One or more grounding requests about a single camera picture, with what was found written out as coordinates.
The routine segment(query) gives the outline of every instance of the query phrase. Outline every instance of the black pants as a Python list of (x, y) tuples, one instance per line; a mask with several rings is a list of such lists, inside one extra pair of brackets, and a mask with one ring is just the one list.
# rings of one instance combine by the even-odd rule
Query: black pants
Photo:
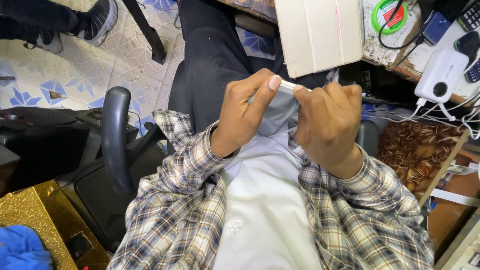
[[(185, 40), (187, 109), (195, 133), (218, 120), (225, 87), (255, 73), (235, 30), (234, 17), (215, 0), (180, 0), (180, 21)], [(265, 67), (284, 80), (307, 88), (323, 87), (328, 71), (290, 79), (280, 39), (275, 39), (275, 60)]]
[(0, 0), (0, 39), (38, 38), (38, 28), (67, 33), (78, 25), (76, 13), (49, 0)]

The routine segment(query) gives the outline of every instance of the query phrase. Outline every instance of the white t-shirt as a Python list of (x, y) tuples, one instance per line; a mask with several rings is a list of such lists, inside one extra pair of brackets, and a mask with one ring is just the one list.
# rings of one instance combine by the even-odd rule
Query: white t-shirt
[(320, 270), (287, 135), (255, 136), (220, 173), (227, 186), (213, 270)]

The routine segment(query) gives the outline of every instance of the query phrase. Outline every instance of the blue cloth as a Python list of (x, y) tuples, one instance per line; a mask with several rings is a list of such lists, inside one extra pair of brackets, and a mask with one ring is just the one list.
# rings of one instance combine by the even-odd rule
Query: blue cloth
[(53, 270), (52, 259), (31, 228), (0, 227), (0, 270)]

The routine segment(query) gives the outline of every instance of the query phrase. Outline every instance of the sneaker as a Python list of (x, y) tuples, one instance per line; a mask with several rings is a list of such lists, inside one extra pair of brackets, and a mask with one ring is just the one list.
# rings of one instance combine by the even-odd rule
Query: sneaker
[(92, 46), (100, 46), (107, 31), (117, 23), (118, 10), (115, 0), (98, 0), (88, 12), (78, 12), (81, 19), (80, 31), (74, 36)]
[(24, 47), (27, 49), (39, 48), (51, 53), (60, 53), (63, 49), (60, 34), (52, 30), (38, 29), (38, 38), (36, 41), (27, 42)]

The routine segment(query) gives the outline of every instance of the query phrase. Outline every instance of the fingernail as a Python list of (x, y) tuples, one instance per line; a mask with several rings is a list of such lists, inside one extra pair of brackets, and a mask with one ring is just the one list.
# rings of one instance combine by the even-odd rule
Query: fingernail
[(270, 81), (268, 82), (268, 87), (270, 87), (270, 89), (272, 90), (276, 90), (280, 87), (280, 83), (282, 83), (282, 78), (279, 75), (275, 75), (270, 78)]

